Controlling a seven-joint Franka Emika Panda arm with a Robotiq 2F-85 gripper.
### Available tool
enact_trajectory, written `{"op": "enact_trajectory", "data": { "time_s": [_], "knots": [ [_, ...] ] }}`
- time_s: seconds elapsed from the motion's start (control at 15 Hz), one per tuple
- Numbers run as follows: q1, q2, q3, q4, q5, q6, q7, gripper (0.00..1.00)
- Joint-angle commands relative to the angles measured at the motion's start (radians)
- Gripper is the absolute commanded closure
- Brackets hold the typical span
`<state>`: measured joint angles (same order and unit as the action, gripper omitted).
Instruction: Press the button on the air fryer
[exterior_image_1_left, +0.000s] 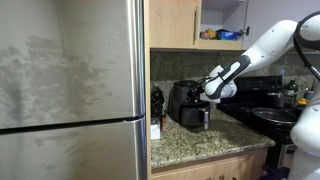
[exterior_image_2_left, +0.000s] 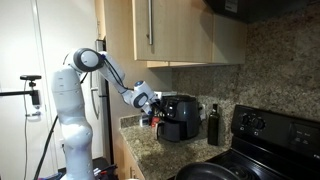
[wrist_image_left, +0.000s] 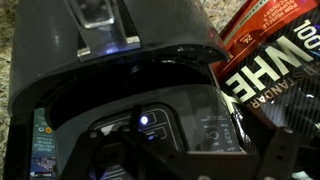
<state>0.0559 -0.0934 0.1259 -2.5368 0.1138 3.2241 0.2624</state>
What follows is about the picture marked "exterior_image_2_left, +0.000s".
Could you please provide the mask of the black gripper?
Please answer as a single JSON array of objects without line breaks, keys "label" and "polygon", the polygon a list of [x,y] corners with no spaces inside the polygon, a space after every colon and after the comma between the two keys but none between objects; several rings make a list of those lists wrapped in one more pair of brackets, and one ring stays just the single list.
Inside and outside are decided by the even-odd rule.
[{"label": "black gripper", "polygon": [[162,102],[157,100],[151,104],[151,110],[153,116],[163,116],[165,114]]}]

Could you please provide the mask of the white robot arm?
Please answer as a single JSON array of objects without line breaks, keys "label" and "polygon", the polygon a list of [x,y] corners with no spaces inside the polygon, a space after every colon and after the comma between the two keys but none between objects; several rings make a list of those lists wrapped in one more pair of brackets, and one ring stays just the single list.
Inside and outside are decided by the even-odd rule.
[{"label": "white robot arm", "polygon": [[126,104],[147,115],[152,114],[152,105],[160,101],[145,81],[137,81],[132,89],[126,87],[124,72],[108,52],[90,48],[72,50],[65,64],[54,72],[51,83],[64,139],[66,174],[61,180],[96,180],[92,160],[93,130],[86,119],[80,83],[83,73],[94,71],[114,86]]}]

